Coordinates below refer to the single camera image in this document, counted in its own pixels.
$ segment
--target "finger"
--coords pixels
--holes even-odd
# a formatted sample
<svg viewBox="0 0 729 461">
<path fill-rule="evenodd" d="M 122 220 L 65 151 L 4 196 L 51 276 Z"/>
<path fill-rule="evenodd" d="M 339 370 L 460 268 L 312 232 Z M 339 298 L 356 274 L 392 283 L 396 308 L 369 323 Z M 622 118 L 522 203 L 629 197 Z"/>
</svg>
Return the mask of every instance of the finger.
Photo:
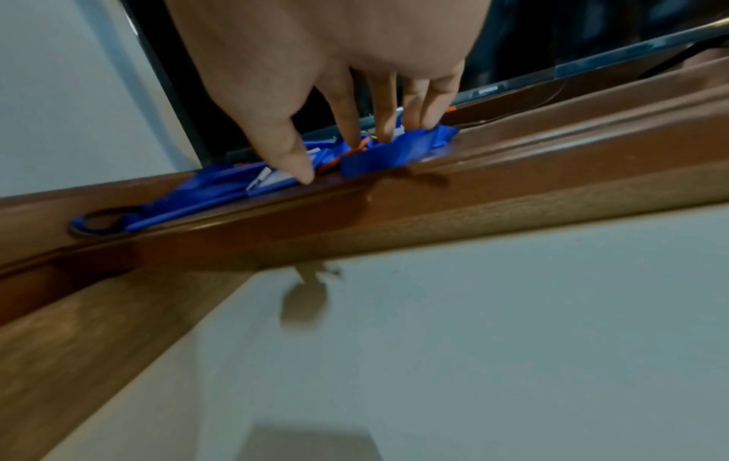
<svg viewBox="0 0 729 461">
<path fill-rule="evenodd" d="M 463 75 L 463 65 L 464 61 L 461 61 L 451 74 L 431 80 L 428 85 L 420 118 L 420 125 L 426 130 L 433 129 L 440 122 L 440 118 L 456 97 Z"/>
<path fill-rule="evenodd" d="M 420 117 L 423 110 L 425 94 L 429 81 L 415 78 L 403 79 L 402 86 L 402 126 L 407 131 L 420 128 Z"/>
<path fill-rule="evenodd" d="M 377 140 L 381 143 L 389 143 L 393 140 L 397 123 L 395 74 L 368 74 L 367 83 L 372 95 Z"/>
<path fill-rule="evenodd" d="M 327 66 L 326 72 L 317 81 L 317 89 L 329 103 L 344 142 L 350 147 L 357 147 L 360 140 L 359 111 L 349 66 Z"/>
<path fill-rule="evenodd" d="M 258 156 L 269 166 L 289 173 L 303 184 L 314 180 L 311 158 L 290 118 L 280 122 L 260 122 L 250 118 L 236 121 Z"/>
</svg>

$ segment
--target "blue loop strap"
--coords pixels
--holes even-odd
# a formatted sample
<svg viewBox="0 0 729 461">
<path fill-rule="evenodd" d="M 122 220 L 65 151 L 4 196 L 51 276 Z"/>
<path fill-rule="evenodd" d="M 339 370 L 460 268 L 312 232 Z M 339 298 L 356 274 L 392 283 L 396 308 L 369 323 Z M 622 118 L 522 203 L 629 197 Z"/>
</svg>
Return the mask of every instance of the blue loop strap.
<svg viewBox="0 0 729 461">
<path fill-rule="evenodd" d="M 314 169 L 340 158 L 342 176 L 353 178 L 410 163 L 431 150 L 444 146 L 457 133 L 456 128 L 442 125 L 430 131 L 408 131 L 398 136 L 392 143 L 379 144 L 371 141 L 367 150 L 345 156 L 343 154 L 351 149 L 341 137 L 334 142 L 314 141 L 305 144 L 310 151 Z M 262 179 L 264 175 L 278 176 L 275 181 L 267 181 L 265 178 Z M 154 202 L 79 216 L 73 219 L 69 226 L 71 230 L 86 235 L 135 232 L 245 197 L 268 194 L 296 184 L 298 181 L 295 178 L 282 172 L 274 172 L 263 162 L 247 166 L 219 163 L 200 170 L 174 191 Z M 87 221 L 92 218 L 116 216 L 119 218 L 106 228 L 93 228 L 87 225 Z"/>
</svg>

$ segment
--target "hand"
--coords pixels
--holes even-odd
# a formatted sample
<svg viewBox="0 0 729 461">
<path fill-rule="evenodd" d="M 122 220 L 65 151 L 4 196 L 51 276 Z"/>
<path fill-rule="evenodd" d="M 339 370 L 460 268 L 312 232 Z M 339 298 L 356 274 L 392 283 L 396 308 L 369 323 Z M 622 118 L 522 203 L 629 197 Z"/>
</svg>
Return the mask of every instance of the hand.
<svg viewBox="0 0 729 461">
<path fill-rule="evenodd" d="M 166 0 L 210 97 L 273 168 L 314 172 L 291 121 L 316 87 L 345 142 L 359 143 L 349 68 L 364 72 L 377 139 L 433 128 L 458 91 L 490 0 Z"/>
</svg>

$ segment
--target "white wall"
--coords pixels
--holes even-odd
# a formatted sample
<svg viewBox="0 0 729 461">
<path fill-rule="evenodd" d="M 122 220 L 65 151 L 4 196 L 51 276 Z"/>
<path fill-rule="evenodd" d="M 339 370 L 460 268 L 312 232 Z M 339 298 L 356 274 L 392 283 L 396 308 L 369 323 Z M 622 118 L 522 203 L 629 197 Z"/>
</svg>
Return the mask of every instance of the white wall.
<svg viewBox="0 0 729 461">
<path fill-rule="evenodd" d="M 318 327 L 260 273 L 46 460 L 236 460 L 254 422 L 386 461 L 729 459 L 729 207 L 329 265 Z"/>
<path fill-rule="evenodd" d="M 195 166 L 116 0 L 0 2 L 0 196 Z"/>
</svg>

